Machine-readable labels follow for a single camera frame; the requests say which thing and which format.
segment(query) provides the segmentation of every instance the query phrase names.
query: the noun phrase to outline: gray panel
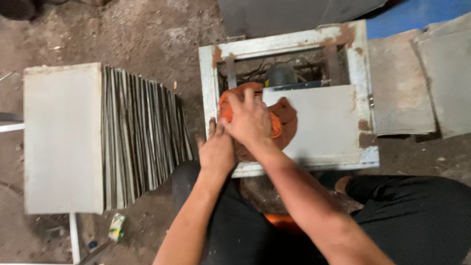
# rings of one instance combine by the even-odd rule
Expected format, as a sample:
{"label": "gray panel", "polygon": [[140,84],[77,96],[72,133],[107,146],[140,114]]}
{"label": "gray panel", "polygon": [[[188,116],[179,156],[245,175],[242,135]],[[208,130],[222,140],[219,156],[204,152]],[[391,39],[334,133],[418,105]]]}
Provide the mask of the gray panel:
{"label": "gray panel", "polygon": [[378,135],[435,131],[425,75],[410,42],[419,34],[410,30],[368,41]]}
{"label": "gray panel", "polygon": [[350,21],[387,0],[218,0],[229,36],[262,37]]}
{"label": "gray panel", "polygon": [[25,70],[27,213],[103,212],[101,88],[99,63]]}
{"label": "gray panel", "polygon": [[417,42],[443,138],[471,133],[470,43],[471,29]]}
{"label": "gray panel", "polygon": [[296,109],[298,129],[283,152],[305,166],[360,161],[360,121],[353,85],[286,91],[264,89],[263,102],[286,97]]}

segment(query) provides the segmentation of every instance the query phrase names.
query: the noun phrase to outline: concrete floor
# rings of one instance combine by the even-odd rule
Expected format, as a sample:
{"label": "concrete floor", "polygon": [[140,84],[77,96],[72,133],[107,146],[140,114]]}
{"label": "concrete floor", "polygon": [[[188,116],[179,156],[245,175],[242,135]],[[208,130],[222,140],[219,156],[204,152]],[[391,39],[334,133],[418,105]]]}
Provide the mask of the concrete floor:
{"label": "concrete floor", "polygon": [[[104,62],[167,87],[178,81],[190,134],[203,133],[197,48],[226,40],[221,22],[216,0],[112,0],[102,8],[70,1],[45,6],[33,22],[0,17],[0,76],[15,72],[0,83],[0,111],[23,112],[25,67]],[[471,134],[425,143],[378,141],[382,165],[367,174],[441,175],[471,185]],[[22,142],[21,131],[0,134],[0,263],[70,263],[67,216],[24,214]],[[283,211],[274,194],[250,195],[273,189],[266,179],[244,186],[259,209]],[[127,217],[125,235],[100,263],[150,264],[176,215],[170,195],[168,182],[120,211]],[[104,243],[113,214],[80,215],[83,243]]]}

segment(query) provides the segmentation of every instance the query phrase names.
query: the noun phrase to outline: debris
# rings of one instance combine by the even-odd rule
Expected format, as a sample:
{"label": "debris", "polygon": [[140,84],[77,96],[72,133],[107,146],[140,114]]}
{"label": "debris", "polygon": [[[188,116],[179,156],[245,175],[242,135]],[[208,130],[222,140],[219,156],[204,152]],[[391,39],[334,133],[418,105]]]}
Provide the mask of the debris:
{"label": "debris", "polygon": [[88,246],[90,249],[93,249],[93,248],[96,248],[97,245],[98,245],[98,243],[97,243],[95,240],[92,240],[92,241],[90,241],[90,243],[88,243],[87,246]]}
{"label": "debris", "polygon": [[12,75],[12,74],[13,74],[13,72],[10,72],[10,73],[8,73],[8,74],[4,75],[2,78],[0,78],[0,82],[2,82],[2,81],[3,81],[3,79],[5,79],[5,78],[9,77],[9,76],[10,76],[10,75]]}
{"label": "debris", "polygon": [[124,233],[122,232],[124,220],[126,220],[126,217],[120,213],[117,213],[113,216],[113,220],[111,221],[110,225],[110,230],[108,231],[108,237],[111,238],[111,240],[117,242],[124,235]]}

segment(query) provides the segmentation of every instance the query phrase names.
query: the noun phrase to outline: rusty metal frame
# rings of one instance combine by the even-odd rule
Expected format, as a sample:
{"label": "rusty metal frame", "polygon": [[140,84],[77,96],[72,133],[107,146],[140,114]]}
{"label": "rusty metal frame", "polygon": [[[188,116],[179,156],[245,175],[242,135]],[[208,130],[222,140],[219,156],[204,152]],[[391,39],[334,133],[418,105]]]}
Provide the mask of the rusty metal frame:
{"label": "rusty metal frame", "polygon": [[[365,20],[322,25],[316,30],[200,47],[199,57],[206,133],[209,129],[209,119],[217,117],[218,113],[220,91],[217,64],[219,62],[223,62],[229,57],[234,58],[234,60],[241,60],[319,47],[328,47],[327,50],[332,51],[337,45],[345,45],[350,84],[356,87],[356,107],[360,118],[358,148],[361,149],[361,156],[357,163],[311,165],[308,169],[351,170],[379,166],[379,151],[375,142],[376,135],[374,134],[373,104],[370,102],[372,93]],[[329,66],[329,68],[329,71],[335,71],[333,66]],[[255,162],[240,163],[232,177],[259,176],[262,174],[264,174],[264,171],[260,164]]]}

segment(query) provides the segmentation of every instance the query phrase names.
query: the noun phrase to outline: person's right hand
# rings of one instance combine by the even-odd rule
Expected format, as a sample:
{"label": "person's right hand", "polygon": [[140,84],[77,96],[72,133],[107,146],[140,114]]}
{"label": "person's right hand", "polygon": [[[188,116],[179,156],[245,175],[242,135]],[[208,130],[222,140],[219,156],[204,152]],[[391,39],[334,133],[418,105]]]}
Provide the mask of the person's right hand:
{"label": "person's right hand", "polygon": [[244,102],[229,93],[227,99],[232,108],[232,121],[221,118],[226,132],[247,149],[257,143],[272,141],[270,138],[271,120],[267,106],[260,96],[255,97],[252,89],[244,90]]}

